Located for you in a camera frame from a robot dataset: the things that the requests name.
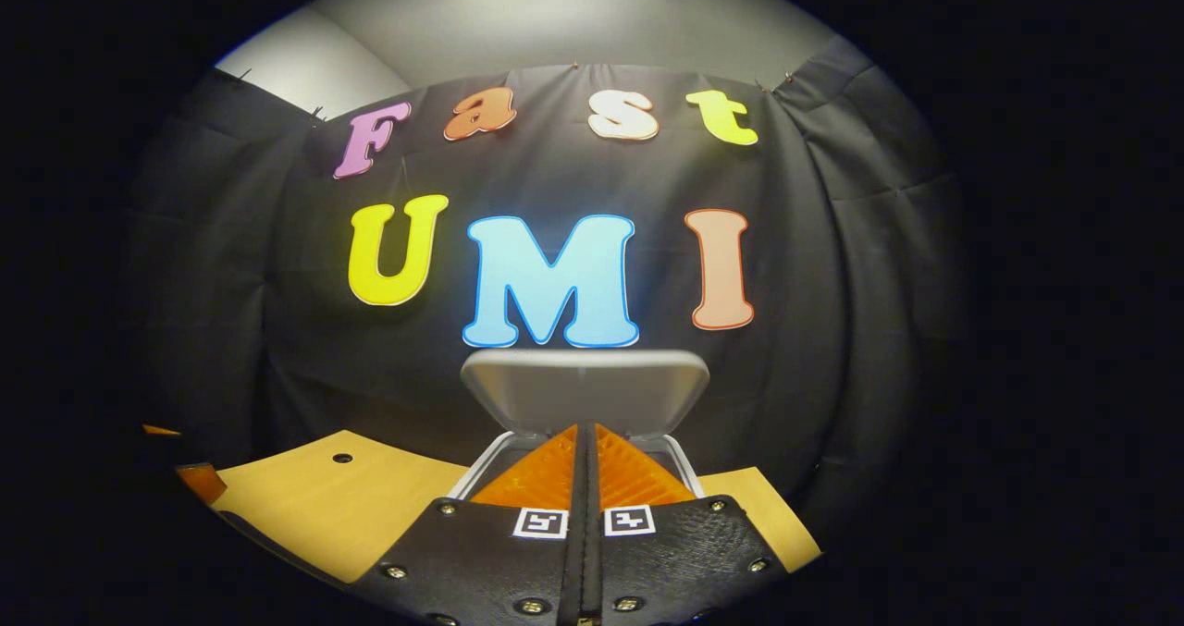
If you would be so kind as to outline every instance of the light blue letter m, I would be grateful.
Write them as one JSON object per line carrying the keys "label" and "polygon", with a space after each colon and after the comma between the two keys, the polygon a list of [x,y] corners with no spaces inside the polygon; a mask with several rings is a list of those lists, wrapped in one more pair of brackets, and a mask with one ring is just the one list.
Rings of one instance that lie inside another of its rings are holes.
{"label": "light blue letter m", "polygon": [[527,330],[546,344],[559,325],[567,301],[575,296],[575,318],[564,328],[568,344],[580,348],[628,347],[637,342],[637,323],[625,301],[625,243],[633,222],[614,214],[591,214],[548,264],[539,243],[520,218],[483,218],[469,226],[481,247],[477,314],[464,328],[470,347],[510,347],[519,331],[507,320],[514,298]]}

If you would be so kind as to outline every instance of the screw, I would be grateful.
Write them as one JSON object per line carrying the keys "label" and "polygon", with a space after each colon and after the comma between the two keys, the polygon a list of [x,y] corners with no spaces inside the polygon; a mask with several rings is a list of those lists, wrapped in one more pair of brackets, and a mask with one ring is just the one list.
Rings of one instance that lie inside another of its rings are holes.
{"label": "screw", "polygon": [[515,607],[517,608],[519,612],[526,614],[542,614],[548,609],[551,609],[551,606],[547,605],[547,601],[542,599],[522,599]]}
{"label": "screw", "polygon": [[612,608],[617,612],[633,612],[642,608],[642,599],[635,596],[617,599],[617,602],[612,604]]}

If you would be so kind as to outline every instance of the black fabric backdrop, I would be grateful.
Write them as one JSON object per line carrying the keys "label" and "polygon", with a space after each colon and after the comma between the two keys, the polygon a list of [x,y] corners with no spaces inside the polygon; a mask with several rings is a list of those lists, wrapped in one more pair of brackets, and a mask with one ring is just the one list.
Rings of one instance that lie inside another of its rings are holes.
{"label": "black fabric backdrop", "polygon": [[[510,86],[506,129],[443,137],[452,108]],[[661,133],[597,137],[588,96],[639,91]],[[693,91],[740,101],[755,146],[719,141]],[[334,180],[359,112],[412,115],[362,175]],[[166,123],[128,209],[126,327],[155,385],[144,422],[178,428],[215,466],[350,430],[468,465],[502,428],[458,370],[474,348],[470,222],[511,214],[549,259],[579,218],[622,214],[629,349],[690,349],[712,382],[674,435],[699,473],[758,466],[826,544],[875,489],[912,412],[948,402],[941,366],[964,331],[957,183],[892,82],[848,41],[773,91],[643,66],[515,70],[411,91],[328,123],[213,71]],[[401,269],[403,205],[449,196],[417,297],[350,292],[352,214],[397,208],[380,269]],[[704,331],[690,209],[745,214],[749,325]],[[515,305],[510,323],[522,327]],[[567,305],[559,328],[572,318]],[[516,348],[536,347],[521,333]],[[567,348],[556,333],[546,348]]]}

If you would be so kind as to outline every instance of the wooden surface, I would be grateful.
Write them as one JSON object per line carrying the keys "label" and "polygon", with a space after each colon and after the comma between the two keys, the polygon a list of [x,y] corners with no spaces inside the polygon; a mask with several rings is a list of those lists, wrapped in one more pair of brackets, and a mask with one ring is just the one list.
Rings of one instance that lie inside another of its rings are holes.
{"label": "wooden surface", "polygon": [[202,503],[210,505],[226,493],[226,484],[214,471],[211,463],[197,463],[193,466],[178,466],[176,475],[185,480]]}
{"label": "wooden surface", "polygon": [[818,543],[757,466],[700,476],[699,484],[707,496],[727,495],[735,499],[785,570],[793,573],[822,555]]}
{"label": "wooden surface", "polygon": [[[334,462],[339,453],[353,460]],[[448,495],[465,471],[343,431],[219,471],[226,491],[211,508],[238,515],[348,583],[373,566],[432,499]],[[707,495],[728,495],[747,511],[786,570],[822,554],[758,469],[700,476],[699,482]]]}
{"label": "wooden surface", "polygon": [[180,437],[181,432],[173,432],[172,430],[165,430],[163,427],[156,427],[156,425],[141,425],[144,428],[144,433],[163,433],[166,437]]}

